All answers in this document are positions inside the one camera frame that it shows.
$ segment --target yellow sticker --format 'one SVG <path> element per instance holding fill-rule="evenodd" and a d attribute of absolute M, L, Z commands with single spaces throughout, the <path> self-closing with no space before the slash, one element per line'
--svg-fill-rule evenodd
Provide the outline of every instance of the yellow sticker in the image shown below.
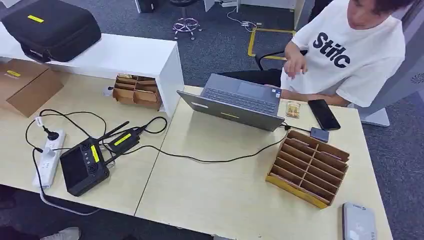
<path fill-rule="evenodd" d="M 8 74 L 10 74 L 10 75 L 15 76 L 15 77 L 20 77 L 20 76 L 21 76 L 19 73 L 15 72 L 15 71 L 12 71 L 12 70 L 8 70 L 8 71 L 6 71 L 6 72 L 7 72 Z"/>
<path fill-rule="evenodd" d="M 127 138 L 131 137 L 131 133 L 128 133 L 127 135 L 125 135 L 123 138 L 119 139 L 117 142 L 115 142 L 113 145 L 118 146 L 119 144 L 121 144 L 123 141 L 125 141 Z"/>
<path fill-rule="evenodd" d="M 94 161 L 96 163 L 99 162 L 99 155 L 97 155 L 96 147 L 94 145 L 91 146 L 91 151 L 93 153 Z"/>
<path fill-rule="evenodd" d="M 231 115 L 231 114 L 228 114 L 228 113 L 224 113 L 224 112 L 221 112 L 221 114 L 224 114 L 224 115 L 229 116 L 229 117 L 233 117 L 235 119 L 239 119 L 240 118 L 238 116 L 234 116 L 234 115 Z"/>
<path fill-rule="evenodd" d="M 38 22 L 38 23 L 42 23 L 42 22 L 44 22 L 44 20 L 43 20 L 43 19 L 38 18 L 38 17 L 33 16 L 33 15 L 29 15 L 29 16 L 28 16 L 28 18 L 29 18 L 29 19 L 32 19 L 32 20 L 34 20 L 34 21 L 36 21 L 36 22 Z"/>

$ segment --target white shelf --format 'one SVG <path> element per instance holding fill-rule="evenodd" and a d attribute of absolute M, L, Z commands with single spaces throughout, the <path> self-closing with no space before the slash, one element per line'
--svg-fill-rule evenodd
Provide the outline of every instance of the white shelf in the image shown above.
<path fill-rule="evenodd" d="M 0 22 L 0 57 L 32 61 Z M 164 110 L 172 117 L 184 88 L 176 41 L 102 33 L 101 39 L 69 62 L 51 61 L 55 71 L 114 79 L 118 73 L 155 78 Z"/>

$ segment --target stool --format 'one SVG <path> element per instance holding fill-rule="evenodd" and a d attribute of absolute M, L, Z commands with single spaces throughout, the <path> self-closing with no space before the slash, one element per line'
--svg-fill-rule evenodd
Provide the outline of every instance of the stool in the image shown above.
<path fill-rule="evenodd" d="M 175 31 L 174 39 L 178 39 L 178 32 L 190 33 L 191 40 L 195 40 L 195 35 L 193 33 L 194 30 L 202 31 L 200 28 L 199 22 L 194 18 L 187 18 L 187 10 L 186 7 L 194 4 L 198 0 L 170 0 L 171 4 L 181 8 L 182 18 L 178 19 L 176 23 L 174 23 L 172 30 Z"/>

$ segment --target yellow cardboard organizer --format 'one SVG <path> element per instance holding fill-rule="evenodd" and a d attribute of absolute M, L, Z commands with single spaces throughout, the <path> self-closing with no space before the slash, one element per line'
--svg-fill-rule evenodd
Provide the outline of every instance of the yellow cardboard organizer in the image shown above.
<path fill-rule="evenodd" d="M 281 143 L 266 181 L 324 209 L 348 170 L 349 153 L 291 130 Z"/>

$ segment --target laptop lid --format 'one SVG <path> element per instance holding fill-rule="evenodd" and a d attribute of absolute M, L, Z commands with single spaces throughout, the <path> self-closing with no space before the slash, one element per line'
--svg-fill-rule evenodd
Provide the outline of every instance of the laptop lid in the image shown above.
<path fill-rule="evenodd" d="M 255 128 L 274 131 L 284 121 L 283 117 L 265 114 L 231 104 L 214 101 L 183 91 L 176 91 L 197 112 L 213 115 Z"/>

